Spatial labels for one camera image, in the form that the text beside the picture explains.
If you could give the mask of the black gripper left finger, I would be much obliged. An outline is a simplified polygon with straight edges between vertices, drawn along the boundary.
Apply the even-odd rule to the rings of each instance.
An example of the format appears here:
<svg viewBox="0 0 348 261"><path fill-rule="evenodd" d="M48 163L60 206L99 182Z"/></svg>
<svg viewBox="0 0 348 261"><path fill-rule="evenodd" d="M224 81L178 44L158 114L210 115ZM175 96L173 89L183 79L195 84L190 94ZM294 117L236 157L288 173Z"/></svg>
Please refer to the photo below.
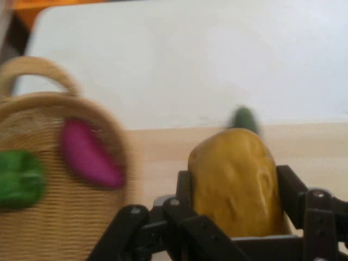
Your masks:
<svg viewBox="0 0 348 261"><path fill-rule="evenodd" d="M148 210L121 208L88 260L151 260L165 251L172 260L244 260L244 252L215 223L191 206L191 173L180 171L174 196Z"/></svg>

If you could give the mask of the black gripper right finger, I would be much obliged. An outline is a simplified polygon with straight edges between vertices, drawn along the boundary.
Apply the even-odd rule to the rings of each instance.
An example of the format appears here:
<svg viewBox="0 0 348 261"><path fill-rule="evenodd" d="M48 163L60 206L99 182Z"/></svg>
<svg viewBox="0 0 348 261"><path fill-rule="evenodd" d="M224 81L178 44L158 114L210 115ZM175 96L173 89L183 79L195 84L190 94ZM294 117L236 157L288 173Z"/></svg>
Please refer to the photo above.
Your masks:
<svg viewBox="0 0 348 261"><path fill-rule="evenodd" d="M347 202L323 188L308 188L288 165L276 167L282 207L303 230L303 260L347 260L338 243L347 244Z"/></svg>

